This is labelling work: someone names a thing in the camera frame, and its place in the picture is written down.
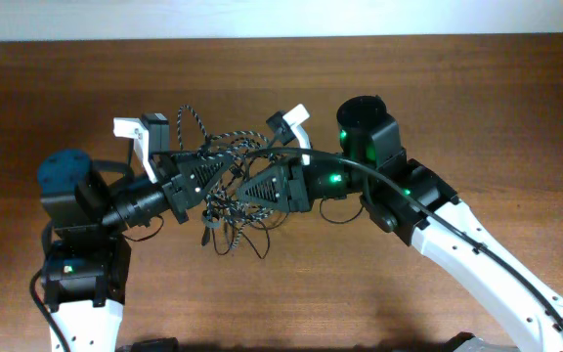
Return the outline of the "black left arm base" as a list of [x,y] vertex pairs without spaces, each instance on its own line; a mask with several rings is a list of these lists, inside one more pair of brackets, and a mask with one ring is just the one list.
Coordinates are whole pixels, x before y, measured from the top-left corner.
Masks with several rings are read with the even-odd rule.
[[115,352],[178,352],[179,342],[175,337],[163,337],[122,345]]

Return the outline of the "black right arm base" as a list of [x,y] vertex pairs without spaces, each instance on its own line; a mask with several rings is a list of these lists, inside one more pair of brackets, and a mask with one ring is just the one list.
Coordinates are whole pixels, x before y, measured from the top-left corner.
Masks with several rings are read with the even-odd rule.
[[515,346],[489,343],[470,332],[460,332],[445,342],[440,352],[520,352]]

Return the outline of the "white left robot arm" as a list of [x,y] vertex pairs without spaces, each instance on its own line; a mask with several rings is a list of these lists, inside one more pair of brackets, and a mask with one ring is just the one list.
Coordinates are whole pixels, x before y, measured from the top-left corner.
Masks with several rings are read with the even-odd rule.
[[232,163],[227,154],[163,153],[150,175],[81,150],[50,155],[38,168],[50,220],[44,262],[30,287],[54,351],[113,351],[126,302],[131,239],[125,233],[171,212],[179,222],[210,194]]

